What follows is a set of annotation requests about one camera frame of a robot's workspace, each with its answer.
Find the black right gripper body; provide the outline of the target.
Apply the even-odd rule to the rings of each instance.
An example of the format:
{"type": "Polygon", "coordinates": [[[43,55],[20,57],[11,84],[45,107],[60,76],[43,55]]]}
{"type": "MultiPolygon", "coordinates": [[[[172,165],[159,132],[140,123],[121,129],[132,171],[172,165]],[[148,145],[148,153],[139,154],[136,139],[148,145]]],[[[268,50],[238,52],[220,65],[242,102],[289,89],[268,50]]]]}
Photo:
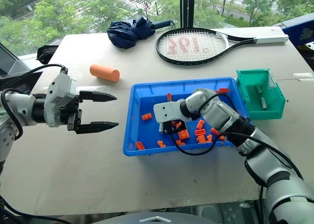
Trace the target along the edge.
{"type": "Polygon", "coordinates": [[[167,121],[162,123],[164,134],[174,134],[186,130],[186,124],[182,120],[167,121]]]}

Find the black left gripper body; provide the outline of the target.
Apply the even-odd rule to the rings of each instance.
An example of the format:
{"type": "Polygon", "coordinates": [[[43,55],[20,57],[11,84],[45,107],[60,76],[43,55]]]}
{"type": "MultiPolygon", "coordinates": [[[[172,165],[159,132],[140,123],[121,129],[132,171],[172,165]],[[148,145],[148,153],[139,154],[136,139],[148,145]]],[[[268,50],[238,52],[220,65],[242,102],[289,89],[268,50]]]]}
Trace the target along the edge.
{"type": "Polygon", "coordinates": [[[68,131],[78,131],[81,124],[82,110],[79,109],[79,103],[79,96],[74,96],[66,106],[59,110],[60,124],[66,125],[68,131]]]}

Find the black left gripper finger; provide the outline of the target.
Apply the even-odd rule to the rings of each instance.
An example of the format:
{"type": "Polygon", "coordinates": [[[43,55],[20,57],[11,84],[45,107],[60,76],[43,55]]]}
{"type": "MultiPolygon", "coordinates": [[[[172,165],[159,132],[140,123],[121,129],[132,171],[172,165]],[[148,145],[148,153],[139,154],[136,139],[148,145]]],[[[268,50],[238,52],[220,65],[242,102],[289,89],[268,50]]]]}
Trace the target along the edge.
{"type": "Polygon", "coordinates": [[[114,122],[91,122],[89,124],[80,124],[75,128],[76,134],[98,133],[118,126],[114,122]]]}
{"type": "Polygon", "coordinates": [[[107,102],[112,100],[117,100],[117,98],[111,94],[96,92],[96,91],[80,91],[79,101],[92,100],[94,102],[107,102]]]}

